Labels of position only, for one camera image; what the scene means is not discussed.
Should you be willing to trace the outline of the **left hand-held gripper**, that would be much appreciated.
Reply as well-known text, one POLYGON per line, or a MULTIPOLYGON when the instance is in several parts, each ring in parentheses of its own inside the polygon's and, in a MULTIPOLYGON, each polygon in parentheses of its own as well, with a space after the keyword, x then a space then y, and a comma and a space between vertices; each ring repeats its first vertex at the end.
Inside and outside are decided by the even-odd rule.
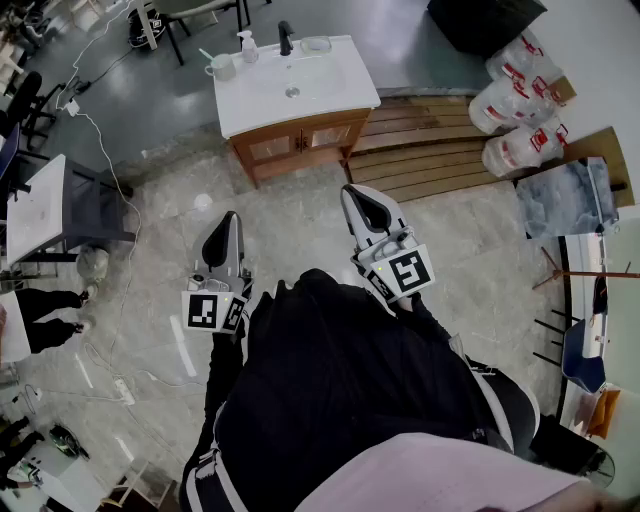
POLYGON ((193 246, 197 270, 182 292, 182 324, 186 330, 233 334, 251 297, 253 276, 243 269, 242 222, 237 213, 226 212, 208 226, 193 246))

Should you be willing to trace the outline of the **pale ceramic cup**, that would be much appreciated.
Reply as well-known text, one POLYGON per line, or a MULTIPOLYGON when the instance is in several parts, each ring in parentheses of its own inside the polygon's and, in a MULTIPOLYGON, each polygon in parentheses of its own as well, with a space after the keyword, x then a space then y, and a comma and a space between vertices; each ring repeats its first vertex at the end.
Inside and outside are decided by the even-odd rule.
POLYGON ((205 66, 204 72, 217 81, 230 81, 236 76, 236 67, 231 55, 219 54, 205 66))

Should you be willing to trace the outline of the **person's left forearm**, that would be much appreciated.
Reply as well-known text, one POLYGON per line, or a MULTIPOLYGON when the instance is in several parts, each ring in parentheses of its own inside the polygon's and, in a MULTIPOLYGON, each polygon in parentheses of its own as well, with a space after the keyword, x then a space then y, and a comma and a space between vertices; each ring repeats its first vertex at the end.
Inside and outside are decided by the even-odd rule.
POLYGON ((246 336, 242 318, 234 334, 213 333, 213 348, 205 395, 205 419, 198 446, 207 451, 214 437, 214 421, 243 366, 242 340, 246 336))

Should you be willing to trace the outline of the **person's right forearm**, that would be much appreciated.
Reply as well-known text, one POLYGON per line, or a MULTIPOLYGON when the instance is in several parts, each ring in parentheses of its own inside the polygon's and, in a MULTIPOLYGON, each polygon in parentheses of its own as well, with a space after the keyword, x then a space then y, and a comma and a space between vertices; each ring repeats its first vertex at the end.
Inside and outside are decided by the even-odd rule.
POLYGON ((531 389, 499 367, 470 358, 460 336, 450 334, 435 319, 418 293, 392 303, 391 310, 408 327, 428 340, 441 342, 461 360, 472 382, 474 411, 482 419, 472 438, 522 459, 531 459, 531 444, 541 420, 540 406, 531 389))

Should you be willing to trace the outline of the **wooden slatted platform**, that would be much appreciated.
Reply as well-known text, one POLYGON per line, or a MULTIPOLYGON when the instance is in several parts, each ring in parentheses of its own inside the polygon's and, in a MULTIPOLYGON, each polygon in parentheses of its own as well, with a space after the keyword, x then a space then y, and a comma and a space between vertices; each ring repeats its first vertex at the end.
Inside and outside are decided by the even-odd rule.
POLYGON ((469 96, 384 97, 347 164, 353 184, 401 203, 499 181, 482 163, 489 136, 470 120, 469 96))

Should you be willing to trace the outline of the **grey round bag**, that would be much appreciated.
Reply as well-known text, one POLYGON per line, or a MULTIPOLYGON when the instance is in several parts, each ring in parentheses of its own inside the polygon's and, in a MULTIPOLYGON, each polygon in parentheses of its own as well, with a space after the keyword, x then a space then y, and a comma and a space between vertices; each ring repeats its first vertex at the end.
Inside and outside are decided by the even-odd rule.
POLYGON ((76 270, 87 282, 100 282, 108 273, 109 252, 100 247, 83 246, 76 259, 76 270))

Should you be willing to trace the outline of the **dark grey cabinet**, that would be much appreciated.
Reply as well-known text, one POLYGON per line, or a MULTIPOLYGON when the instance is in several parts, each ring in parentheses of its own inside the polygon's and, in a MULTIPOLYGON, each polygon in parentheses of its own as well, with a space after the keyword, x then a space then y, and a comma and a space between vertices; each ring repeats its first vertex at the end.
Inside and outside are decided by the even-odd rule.
POLYGON ((85 244, 111 241, 133 242, 126 231, 125 200, 133 189, 120 185, 106 171, 90 170, 70 159, 65 160, 62 203, 62 241, 66 250, 85 244))

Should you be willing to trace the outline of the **white ceramic sink basin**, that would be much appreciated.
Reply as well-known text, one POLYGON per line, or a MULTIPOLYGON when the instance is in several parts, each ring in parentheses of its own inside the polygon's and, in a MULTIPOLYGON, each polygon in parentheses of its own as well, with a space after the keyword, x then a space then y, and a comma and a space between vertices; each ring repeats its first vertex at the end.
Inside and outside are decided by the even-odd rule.
POLYGON ((300 40, 289 56, 278 44, 258 49, 247 64, 232 55, 236 76, 214 81, 221 134, 232 136, 294 119, 381 104, 369 72, 349 35, 329 37, 332 51, 305 55, 300 40))

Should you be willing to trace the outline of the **grey marble slab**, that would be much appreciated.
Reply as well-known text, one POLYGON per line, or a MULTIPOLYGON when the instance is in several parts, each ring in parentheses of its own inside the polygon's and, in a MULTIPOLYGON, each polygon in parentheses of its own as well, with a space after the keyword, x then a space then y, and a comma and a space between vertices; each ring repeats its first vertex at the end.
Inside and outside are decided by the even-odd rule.
POLYGON ((531 239, 600 234, 619 220, 602 157, 574 160, 521 179, 515 191, 531 239))

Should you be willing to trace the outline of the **clear soap pump bottle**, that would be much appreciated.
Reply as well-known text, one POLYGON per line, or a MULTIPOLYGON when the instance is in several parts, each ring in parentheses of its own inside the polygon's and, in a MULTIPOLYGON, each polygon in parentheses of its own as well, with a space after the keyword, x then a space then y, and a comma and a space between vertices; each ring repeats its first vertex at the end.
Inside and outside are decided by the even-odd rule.
POLYGON ((250 30, 241 31, 237 33, 237 36, 241 39, 243 61, 247 64, 256 63, 259 59, 259 51, 252 32, 250 30))

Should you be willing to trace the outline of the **black box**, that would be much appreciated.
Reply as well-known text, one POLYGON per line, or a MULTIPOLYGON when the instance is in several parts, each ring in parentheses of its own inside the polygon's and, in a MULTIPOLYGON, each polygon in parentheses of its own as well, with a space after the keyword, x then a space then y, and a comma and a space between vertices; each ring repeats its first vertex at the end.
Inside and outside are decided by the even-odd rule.
POLYGON ((456 50, 488 58, 547 8, 539 0, 429 0, 427 10, 456 50))

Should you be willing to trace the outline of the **black legged chair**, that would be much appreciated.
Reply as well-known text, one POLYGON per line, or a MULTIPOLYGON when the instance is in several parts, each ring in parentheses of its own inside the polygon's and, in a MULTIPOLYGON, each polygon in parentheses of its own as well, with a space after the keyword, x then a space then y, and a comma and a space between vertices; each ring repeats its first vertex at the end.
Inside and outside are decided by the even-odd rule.
POLYGON ((248 0, 151 0, 152 8, 159 15, 180 66, 184 65, 183 55, 176 42, 171 27, 177 22, 187 37, 191 36, 185 21, 190 18, 218 12, 234 10, 238 32, 251 25, 248 0))

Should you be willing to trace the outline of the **wooden stool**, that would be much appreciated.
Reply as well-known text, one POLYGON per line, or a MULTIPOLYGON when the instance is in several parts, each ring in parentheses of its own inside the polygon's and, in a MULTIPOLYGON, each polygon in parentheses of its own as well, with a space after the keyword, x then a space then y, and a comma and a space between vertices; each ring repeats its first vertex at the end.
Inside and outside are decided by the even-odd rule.
POLYGON ((181 512, 178 483, 162 468, 135 459, 96 512, 181 512))

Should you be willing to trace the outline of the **blue plastic chair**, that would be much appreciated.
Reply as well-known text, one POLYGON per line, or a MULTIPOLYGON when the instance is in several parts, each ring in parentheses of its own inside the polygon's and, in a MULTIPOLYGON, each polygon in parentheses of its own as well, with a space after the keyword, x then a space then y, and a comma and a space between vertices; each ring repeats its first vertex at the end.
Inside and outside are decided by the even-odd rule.
POLYGON ((583 355, 585 329, 586 322, 582 319, 565 332, 561 369, 569 381, 595 394, 606 382, 604 361, 601 356, 583 355))

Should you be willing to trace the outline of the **orange envelope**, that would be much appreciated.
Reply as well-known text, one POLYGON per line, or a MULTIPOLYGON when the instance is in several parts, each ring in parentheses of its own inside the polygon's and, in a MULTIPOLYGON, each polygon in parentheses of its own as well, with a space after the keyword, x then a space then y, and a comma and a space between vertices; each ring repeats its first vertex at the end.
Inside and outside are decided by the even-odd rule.
POLYGON ((589 436, 607 438, 620 393, 620 390, 615 389, 606 390, 601 394, 589 422, 587 429, 589 436))

